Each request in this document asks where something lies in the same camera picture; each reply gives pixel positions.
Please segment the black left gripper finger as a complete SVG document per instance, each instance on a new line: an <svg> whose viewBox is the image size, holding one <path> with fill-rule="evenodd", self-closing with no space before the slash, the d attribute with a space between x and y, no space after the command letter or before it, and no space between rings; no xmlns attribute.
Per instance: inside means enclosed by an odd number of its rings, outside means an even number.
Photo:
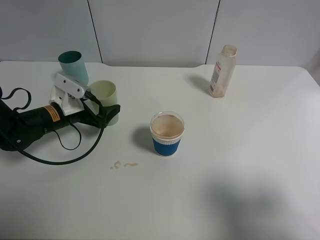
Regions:
<svg viewBox="0 0 320 240"><path fill-rule="evenodd" d="M121 106L119 104L111 106L99 106L98 112L98 126L100 128L106 128L114 126L119 120L119 113Z"/></svg>

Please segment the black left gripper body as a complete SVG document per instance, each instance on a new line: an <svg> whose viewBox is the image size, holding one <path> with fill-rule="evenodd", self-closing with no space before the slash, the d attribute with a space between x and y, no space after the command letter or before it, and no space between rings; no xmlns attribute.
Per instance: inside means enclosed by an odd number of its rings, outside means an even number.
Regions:
<svg viewBox="0 0 320 240"><path fill-rule="evenodd" d="M100 128L97 117L93 113L89 113L88 110L83 110L74 114L65 116L62 112L59 114L61 124L66 127L71 124L81 123L88 126Z"/></svg>

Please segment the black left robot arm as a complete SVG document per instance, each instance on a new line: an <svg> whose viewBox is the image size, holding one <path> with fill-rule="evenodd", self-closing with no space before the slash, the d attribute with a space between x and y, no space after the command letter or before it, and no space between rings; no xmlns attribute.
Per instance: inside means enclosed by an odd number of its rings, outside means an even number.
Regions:
<svg viewBox="0 0 320 240"><path fill-rule="evenodd" d="M28 99L23 107L11 109L4 102L12 98L18 90L24 89L17 87L7 97L0 98L0 148L4 151L25 150L45 134L67 126L73 127L75 123L105 129L121 109L119 104L102 106L96 96L86 90L84 97L80 99L84 110L77 113L65 116L57 103L19 113L19 110L26 109L31 103L32 96L29 91L26 92Z"/></svg>

